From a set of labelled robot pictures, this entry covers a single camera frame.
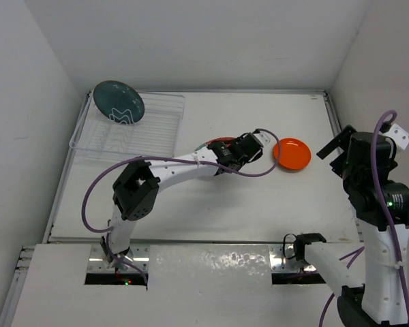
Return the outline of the red plate with teal flower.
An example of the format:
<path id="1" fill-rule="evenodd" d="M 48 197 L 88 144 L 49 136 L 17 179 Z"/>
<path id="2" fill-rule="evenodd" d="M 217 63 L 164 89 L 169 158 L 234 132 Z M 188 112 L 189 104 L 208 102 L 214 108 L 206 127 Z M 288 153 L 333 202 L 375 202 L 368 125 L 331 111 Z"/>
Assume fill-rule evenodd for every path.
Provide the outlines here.
<path id="1" fill-rule="evenodd" d="M 198 151 L 202 148 L 208 147 L 210 144 L 215 143 L 215 142 L 222 142 L 224 143 L 226 146 L 230 146 L 233 141 L 235 140 L 235 138 L 233 137 L 221 137 L 221 138 L 214 138 L 212 140 L 206 141 L 204 143 L 202 143 L 201 145 L 199 145 L 197 148 L 195 148 L 195 151 Z"/>

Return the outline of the orange plastic plate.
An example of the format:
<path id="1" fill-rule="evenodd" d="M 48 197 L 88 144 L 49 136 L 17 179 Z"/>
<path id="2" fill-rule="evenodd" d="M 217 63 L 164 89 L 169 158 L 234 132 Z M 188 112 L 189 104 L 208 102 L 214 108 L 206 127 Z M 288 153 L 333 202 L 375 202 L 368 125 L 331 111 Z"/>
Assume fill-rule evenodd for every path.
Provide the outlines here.
<path id="1" fill-rule="evenodd" d="M 296 138 L 284 138 L 280 144 L 273 147 L 273 158 L 287 170 L 302 170 L 306 168 L 312 154 L 306 143 Z"/>

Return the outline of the dark green rimmed plate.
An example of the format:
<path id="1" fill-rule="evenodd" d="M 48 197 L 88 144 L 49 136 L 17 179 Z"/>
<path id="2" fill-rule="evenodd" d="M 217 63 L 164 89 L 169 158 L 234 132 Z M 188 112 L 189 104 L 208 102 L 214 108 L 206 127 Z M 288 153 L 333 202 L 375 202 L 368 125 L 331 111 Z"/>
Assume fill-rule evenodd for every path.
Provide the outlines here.
<path id="1" fill-rule="evenodd" d="M 106 118 L 118 124 L 133 125 L 145 115 L 145 104 L 139 93 L 116 80 L 97 84 L 93 90 L 93 101 Z"/>

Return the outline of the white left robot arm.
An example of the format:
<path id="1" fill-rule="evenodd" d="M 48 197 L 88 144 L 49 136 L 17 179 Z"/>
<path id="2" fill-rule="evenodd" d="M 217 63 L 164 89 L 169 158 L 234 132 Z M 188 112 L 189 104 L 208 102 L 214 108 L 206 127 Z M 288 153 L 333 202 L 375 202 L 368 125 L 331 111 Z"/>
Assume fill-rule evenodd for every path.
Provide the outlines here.
<path id="1" fill-rule="evenodd" d="M 239 171 L 259 159 L 267 140 L 256 130 L 229 141 L 214 140 L 175 161 L 138 158 L 126 165 L 114 182 L 113 214 L 101 246 L 108 263 L 126 255 L 136 222 L 146 217 L 163 190 L 199 177 Z"/>

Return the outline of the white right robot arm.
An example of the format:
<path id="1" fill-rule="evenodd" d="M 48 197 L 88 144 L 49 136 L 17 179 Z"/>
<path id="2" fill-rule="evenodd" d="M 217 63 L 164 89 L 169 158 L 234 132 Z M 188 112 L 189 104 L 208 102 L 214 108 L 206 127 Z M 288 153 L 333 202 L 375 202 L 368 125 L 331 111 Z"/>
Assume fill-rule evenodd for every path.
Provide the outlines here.
<path id="1" fill-rule="evenodd" d="M 364 239 L 365 279 L 361 281 L 337 259 L 319 233 L 300 234 L 294 258 L 316 268 L 337 299 L 345 326 L 409 326 L 400 272 L 407 270 L 409 188 L 389 179 L 395 156 L 408 145 L 408 134 L 394 124 L 375 144 L 369 132 L 346 126 L 318 151 L 321 159 L 337 148 L 332 171 L 343 180 Z"/>

